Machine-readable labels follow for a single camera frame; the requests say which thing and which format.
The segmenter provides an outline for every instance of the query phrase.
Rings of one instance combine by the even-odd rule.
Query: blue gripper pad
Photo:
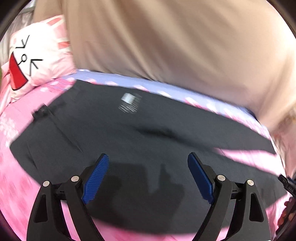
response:
[[[194,178],[194,181],[202,195],[204,200],[207,200],[209,204],[213,204],[215,201],[213,185],[210,182],[205,171],[201,165],[197,162],[195,156],[191,153],[187,159],[189,170]]]
[[[88,204],[89,201],[94,199],[108,168],[109,157],[104,155],[84,185],[81,198],[84,204]]]

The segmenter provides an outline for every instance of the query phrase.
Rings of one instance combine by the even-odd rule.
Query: cartoon cat face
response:
[[[75,72],[62,15],[33,23],[13,34],[9,53],[13,100],[34,86]]]

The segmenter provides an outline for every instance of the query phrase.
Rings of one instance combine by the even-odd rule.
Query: metal screw head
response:
[[[218,175],[217,178],[218,178],[218,180],[220,180],[222,182],[225,181],[225,179],[226,179],[225,176],[223,176],[223,175]]]
[[[247,181],[247,184],[249,184],[250,186],[253,186],[254,185],[254,182],[252,180],[248,180]]]
[[[79,176],[73,176],[72,178],[71,178],[71,181],[72,182],[77,182],[79,180]]]
[[[44,187],[47,187],[49,185],[49,181],[45,181],[43,184],[42,184]]]

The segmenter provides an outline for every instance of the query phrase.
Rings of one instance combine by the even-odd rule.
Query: black drawn line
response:
[[[39,59],[39,58],[31,59],[31,62],[30,62],[30,76],[31,76],[31,71],[32,71],[32,64],[35,66],[36,69],[39,69],[37,67],[37,65],[34,63],[34,61],[43,61],[43,59]]]
[[[22,47],[15,47],[16,49],[24,49],[27,45],[28,39],[29,39],[30,35],[27,37],[26,43],[24,43],[24,40],[22,39]]]
[[[28,59],[28,57],[26,56],[26,54],[23,54],[22,57],[21,57],[20,59],[21,59],[21,61],[20,61],[20,63],[18,63],[17,65],[20,65],[22,62],[26,62],[27,59]]]

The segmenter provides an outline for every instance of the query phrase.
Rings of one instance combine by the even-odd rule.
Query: red cartoon mouth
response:
[[[11,74],[11,88],[13,90],[22,88],[28,82],[28,79],[24,76],[19,65],[17,64],[13,52],[9,59],[9,70]]]

